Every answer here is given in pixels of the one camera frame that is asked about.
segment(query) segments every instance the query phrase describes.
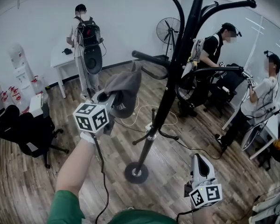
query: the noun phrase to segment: short hair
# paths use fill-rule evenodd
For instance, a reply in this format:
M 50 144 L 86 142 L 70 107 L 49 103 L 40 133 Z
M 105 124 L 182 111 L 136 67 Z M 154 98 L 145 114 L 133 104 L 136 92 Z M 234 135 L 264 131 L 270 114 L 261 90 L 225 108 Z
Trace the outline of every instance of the short hair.
M 280 58 L 276 54 L 269 55 L 269 62 L 276 65 L 276 74 L 280 71 Z
M 79 4 L 76 6 L 75 12 L 86 12 L 86 7 L 84 4 Z

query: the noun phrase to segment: wooden floor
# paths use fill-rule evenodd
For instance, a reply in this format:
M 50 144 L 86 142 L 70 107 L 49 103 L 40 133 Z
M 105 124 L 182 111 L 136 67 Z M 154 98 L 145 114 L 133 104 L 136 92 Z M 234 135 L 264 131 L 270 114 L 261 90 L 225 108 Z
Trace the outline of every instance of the wooden floor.
M 112 74 L 129 68 L 130 64 L 102 71 L 99 76 L 100 85 L 104 86 Z M 158 106 L 165 83 L 143 74 L 138 109 L 143 105 Z M 72 151 L 79 141 L 72 116 L 81 102 L 79 80 L 65 83 L 64 88 L 66 99 L 62 98 L 58 86 L 49 90 L 50 112 L 56 127 L 64 129 L 64 133 L 58 135 L 57 145 Z M 132 128 L 144 130 L 151 121 L 152 108 L 142 108 Z M 201 106 L 197 109 L 196 118 L 178 118 L 177 125 L 164 126 L 162 130 L 180 136 L 180 141 L 190 148 L 203 148 L 218 157 L 220 149 L 213 136 L 216 133 L 223 134 L 221 127 L 231 111 L 225 111 L 224 116 L 219 119 L 215 109 L 204 112 L 203 108 Z M 178 114 L 177 100 L 171 111 Z M 132 116 L 124 122 L 131 124 L 134 119 L 135 116 Z M 173 124 L 175 121 L 175 117 L 170 114 L 165 123 Z M 211 161 L 223 187 L 223 201 L 213 206 L 215 223 L 230 224 L 240 219 L 251 208 L 256 196 L 280 185 L 280 163 L 272 161 L 272 169 L 266 172 L 263 168 L 258 168 L 257 160 L 248 159 L 237 142 L 233 143 L 220 160 L 213 160 L 201 151 L 189 151 L 174 140 L 160 135 L 145 162 L 149 169 L 148 180 L 142 185 L 130 184 L 125 180 L 123 172 L 127 164 L 138 160 L 143 142 L 133 146 L 132 141 L 142 135 L 143 133 L 115 124 L 111 137 L 101 138 L 110 203 L 99 223 L 107 223 L 114 214 L 129 206 L 154 210 L 173 218 L 179 212 L 190 210 L 190 199 L 183 197 L 183 187 L 190 179 L 191 157 L 195 153 L 205 155 Z M 46 222 L 56 178 L 67 156 L 57 150 L 50 150 L 51 169 L 47 170 L 42 157 L 25 156 L 16 144 L 0 139 L 0 224 Z M 96 215 L 105 206 L 105 200 L 100 161 L 93 158 L 89 175 L 80 192 L 81 209 L 87 219 L 94 223 Z M 180 220 L 181 223 L 192 223 L 192 216 L 183 216 Z M 247 223 L 247 219 L 238 223 Z

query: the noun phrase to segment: man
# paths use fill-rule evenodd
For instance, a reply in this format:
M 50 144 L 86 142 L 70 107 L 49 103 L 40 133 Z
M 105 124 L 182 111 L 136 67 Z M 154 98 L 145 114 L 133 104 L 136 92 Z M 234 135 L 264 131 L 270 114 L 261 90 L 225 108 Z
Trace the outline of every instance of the man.
M 95 144 L 89 142 L 89 133 L 81 140 L 62 166 L 56 183 L 56 193 L 47 224 L 90 223 L 79 206 L 79 191 L 86 178 Z M 212 211 L 205 208 L 193 214 L 194 223 L 213 224 Z M 124 210 L 113 217 L 109 224 L 177 224 L 170 217 L 150 210 Z
M 203 50 L 200 55 L 200 62 L 197 65 L 198 69 L 209 68 L 209 67 L 219 67 L 217 62 L 220 57 L 221 47 L 223 46 L 223 41 L 231 42 L 232 38 L 237 36 L 236 28 L 230 23 L 224 23 L 222 28 L 218 33 L 213 36 L 207 37 L 205 39 Z M 196 75 L 197 87 L 195 88 L 193 94 L 187 101 L 192 103 L 194 107 L 204 104 L 208 98 L 210 91 L 210 80 L 211 76 L 215 72 L 203 72 Z M 182 116 L 190 115 L 195 117 L 197 113 L 186 104 L 178 103 L 180 113 Z
M 254 112 L 264 105 L 273 101 L 277 96 L 279 88 L 277 75 L 280 71 L 280 59 L 276 54 L 271 54 L 265 59 L 265 70 L 269 73 L 269 78 L 265 78 L 259 85 L 252 88 L 249 85 L 249 97 L 243 101 L 237 115 L 234 117 L 232 126 L 225 136 L 215 135 L 217 142 L 222 149 L 226 149 L 238 134 L 238 130 L 248 120 L 255 117 Z
M 83 4 L 76 6 L 75 15 L 80 17 L 83 21 L 88 21 L 89 16 L 86 15 L 86 7 Z M 81 98 L 86 100 L 89 97 L 87 88 L 92 87 L 93 91 L 98 92 L 98 74 L 88 74 L 87 69 L 85 68 L 83 52 L 84 48 L 77 43 L 77 27 L 80 21 L 76 18 L 73 19 L 69 36 L 66 38 L 66 42 L 75 47 L 75 62 L 78 68 L 78 73 L 80 77 L 81 83 Z

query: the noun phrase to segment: baseboard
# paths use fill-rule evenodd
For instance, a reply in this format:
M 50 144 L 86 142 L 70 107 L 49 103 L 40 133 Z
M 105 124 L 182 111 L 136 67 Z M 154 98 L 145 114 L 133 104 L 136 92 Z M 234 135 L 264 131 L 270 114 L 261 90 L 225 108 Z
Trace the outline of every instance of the baseboard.
M 165 55 L 158 55 L 158 56 L 154 56 L 154 57 L 156 57 L 156 58 L 166 58 L 166 59 L 169 59 L 169 57 L 168 57 L 168 56 L 165 56 Z M 106 70 L 106 69 L 109 69 L 109 68 L 112 68 L 112 67 L 116 67 L 116 66 L 120 66 L 120 65 L 125 65 L 125 64 L 128 64 L 128 63 L 132 62 L 132 61 L 141 61 L 141 60 L 142 60 L 142 59 L 135 59 L 135 60 L 129 60 L 129 61 L 125 61 L 125 62 L 116 63 L 116 64 L 113 64 L 113 65 L 104 66 L 104 67 L 102 68 L 102 70 Z M 76 79 L 76 78 L 78 78 L 78 77 L 79 77 L 79 75 L 74 75 L 74 76 L 68 77 L 68 78 L 66 78 L 66 79 L 63 79 L 62 82 L 63 82 L 63 83 L 66 83 L 67 81 Z M 54 86 L 56 86 L 56 85 L 58 85 L 58 82 L 55 82 L 55 83 L 53 83 L 53 84 L 50 84 L 49 86 L 46 87 L 46 90 L 48 90 L 48 89 L 50 89 L 50 88 L 52 88 L 52 87 L 54 87 Z

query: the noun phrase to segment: glass wall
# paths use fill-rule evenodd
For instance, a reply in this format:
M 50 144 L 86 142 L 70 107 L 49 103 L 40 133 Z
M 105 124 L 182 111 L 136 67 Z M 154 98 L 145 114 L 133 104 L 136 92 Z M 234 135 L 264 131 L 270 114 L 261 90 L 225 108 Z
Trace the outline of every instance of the glass wall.
M 204 0 L 203 6 L 215 0 Z M 219 4 L 227 3 L 227 0 L 216 0 Z M 182 0 L 182 8 L 187 18 L 193 0 Z M 225 64 L 236 63 L 248 69 L 255 77 L 256 82 L 260 82 L 267 76 L 264 71 L 264 51 L 270 50 L 280 57 L 280 29 L 271 22 L 247 8 L 235 8 L 220 11 L 210 17 L 201 28 L 197 38 L 207 37 L 217 32 L 225 22 L 233 24 L 241 33 L 242 37 L 237 37 L 236 42 L 224 44 L 221 49 L 219 62 Z M 247 89 L 243 82 L 238 88 L 238 94 L 231 104 L 237 106 Z

